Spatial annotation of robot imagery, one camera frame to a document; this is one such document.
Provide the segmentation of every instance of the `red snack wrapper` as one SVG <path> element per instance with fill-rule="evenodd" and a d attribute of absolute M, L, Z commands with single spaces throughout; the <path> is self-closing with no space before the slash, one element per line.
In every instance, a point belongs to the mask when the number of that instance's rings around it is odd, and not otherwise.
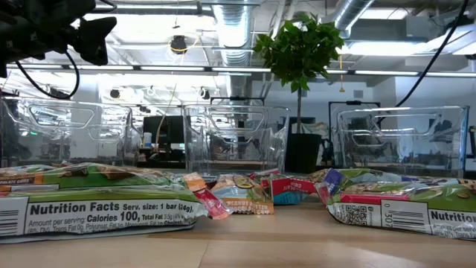
<path fill-rule="evenodd" d="M 222 220 L 231 215 L 230 210 L 223 201 L 215 197 L 210 190 L 207 189 L 205 181 L 197 173 L 184 175 L 188 188 L 199 199 L 200 203 L 208 210 L 210 217 L 214 220 Z"/>

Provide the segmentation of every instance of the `barcode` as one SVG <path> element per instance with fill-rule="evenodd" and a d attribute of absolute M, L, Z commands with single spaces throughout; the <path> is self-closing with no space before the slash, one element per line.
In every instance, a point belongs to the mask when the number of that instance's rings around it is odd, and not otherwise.
<path fill-rule="evenodd" d="M 16 235 L 19 221 L 18 210 L 0 211 L 0 236 Z"/>
<path fill-rule="evenodd" d="M 382 200 L 382 226 L 431 233 L 427 204 Z"/>
<path fill-rule="evenodd" d="M 367 206 L 345 205 L 345 223 L 367 225 Z"/>
<path fill-rule="evenodd" d="M 28 197 L 2 197 L 0 237 L 23 235 Z"/>

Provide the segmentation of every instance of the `table surface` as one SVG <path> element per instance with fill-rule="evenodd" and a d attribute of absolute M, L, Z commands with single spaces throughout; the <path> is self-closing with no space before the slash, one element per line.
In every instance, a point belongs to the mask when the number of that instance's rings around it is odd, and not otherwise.
<path fill-rule="evenodd" d="M 1 267 L 476 267 L 476 242 L 346 226 L 317 203 L 190 231 L 0 245 Z"/>

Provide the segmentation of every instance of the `black cable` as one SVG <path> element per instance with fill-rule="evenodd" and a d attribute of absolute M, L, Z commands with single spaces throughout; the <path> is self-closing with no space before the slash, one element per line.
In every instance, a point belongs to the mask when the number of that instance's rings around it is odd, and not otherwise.
<path fill-rule="evenodd" d="M 456 27 L 458 26 L 461 18 L 463 18 L 464 12 L 466 10 L 466 7 L 468 6 L 469 0 L 464 0 L 463 5 L 461 6 L 460 13 L 458 14 L 458 17 L 453 21 L 453 25 L 451 27 L 451 30 L 449 31 L 448 35 L 446 36 L 445 40 L 441 44 L 440 48 L 438 48 L 437 52 L 434 54 L 434 56 L 431 58 L 430 62 L 426 66 L 425 70 L 422 72 L 422 74 L 418 77 L 418 80 L 415 82 L 414 86 L 410 89 L 410 91 L 407 93 L 407 95 L 396 105 L 396 107 L 400 107 L 406 100 L 413 94 L 415 89 L 417 89 L 418 85 L 422 82 L 423 78 L 426 76 L 426 73 L 430 70 L 431 66 L 437 60 L 438 56 L 440 55 L 441 51 L 444 49 L 448 41 L 450 40 L 451 36 L 453 35 L 454 31 L 456 30 Z"/>
<path fill-rule="evenodd" d="M 408 9 L 403 4 L 397 4 L 397 3 L 393 3 L 393 2 L 390 2 L 390 3 L 396 5 L 397 7 L 402 8 L 403 10 L 405 10 L 407 12 L 407 15 L 411 15 L 411 12 L 408 11 Z"/>
<path fill-rule="evenodd" d="M 104 4 L 107 4 L 107 5 L 111 6 L 111 8 L 92 10 L 90 13 L 92 13 L 92 14 L 109 13 L 109 12 L 117 10 L 117 8 L 118 8 L 118 6 L 115 3 L 111 2 L 110 0 L 99 0 L 99 1 L 101 1 Z"/>
<path fill-rule="evenodd" d="M 430 19 L 430 20 L 431 20 L 436 26 L 438 26 L 438 27 L 441 27 L 441 28 L 444 28 L 444 27 L 445 27 L 445 25 L 439 25 L 439 24 L 437 24 L 437 21 L 435 21 L 435 20 L 433 19 L 433 17 L 428 17 L 428 19 Z"/>
<path fill-rule="evenodd" d="M 387 19 L 389 19 L 399 9 L 400 9 L 400 7 L 397 7 L 394 11 L 392 11 L 392 13 L 390 13 L 390 15 L 388 15 Z"/>
<path fill-rule="evenodd" d="M 77 91 L 77 88 L 80 86 L 80 71 L 77 69 L 76 63 L 74 62 L 71 55 L 67 51 L 65 52 L 65 54 L 69 58 L 69 60 L 71 61 L 71 64 L 74 67 L 74 72 L 76 73 L 76 85 L 74 85 L 73 92 L 71 94 L 69 94 L 68 96 L 64 96 L 64 97 L 55 96 L 55 95 L 52 95 L 52 94 L 46 92 L 45 90 L 43 90 L 41 87 L 38 86 L 38 84 L 33 79 L 31 79 L 30 75 L 28 75 L 28 73 L 25 71 L 25 69 L 23 68 L 23 66 L 20 62 L 16 61 L 15 63 L 18 66 L 18 69 L 20 69 L 20 71 L 23 73 L 23 75 L 28 79 L 28 81 L 30 81 L 30 83 L 34 87 L 36 87 L 36 89 L 38 89 L 41 93 L 47 95 L 50 98 L 56 98 L 56 99 L 59 99 L 59 100 L 69 100 L 71 97 L 73 97 L 73 95 Z"/>

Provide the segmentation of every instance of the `snack bar wrapper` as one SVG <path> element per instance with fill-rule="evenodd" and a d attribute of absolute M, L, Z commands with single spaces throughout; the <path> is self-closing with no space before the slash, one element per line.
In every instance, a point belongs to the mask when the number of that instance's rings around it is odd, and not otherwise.
<path fill-rule="evenodd" d="M 476 240 L 476 181 L 400 176 L 371 169 L 311 174 L 339 222 Z"/>
<path fill-rule="evenodd" d="M 255 176 L 275 205 L 297 205 L 310 194 L 316 193 L 314 182 L 308 177 L 270 173 Z"/>
<path fill-rule="evenodd" d="M 159 170 L 82 163 L 0 174 L 0 243 L 164 232 L 191 228 L 201 216 L 228 216 L 212 194 L 193 193 L 183 177 Z"/>
<path fill-rule="evenodd" d="M 247 176 L 220 175 L 211 192 L 239 214 L 274 214 L 273 201 L 263 187 Z"/>
<path fill-rule="evenodd" d="M 188 188 L 193 191 L 200 203 L 209 211 L 210 217 L 214 220 L 222 220 L 230 216 L 233 211 L 229 209 L 223 201 L 215 197 L 207 189 L 205 181 L 198 173 L 184 175 Z"/>

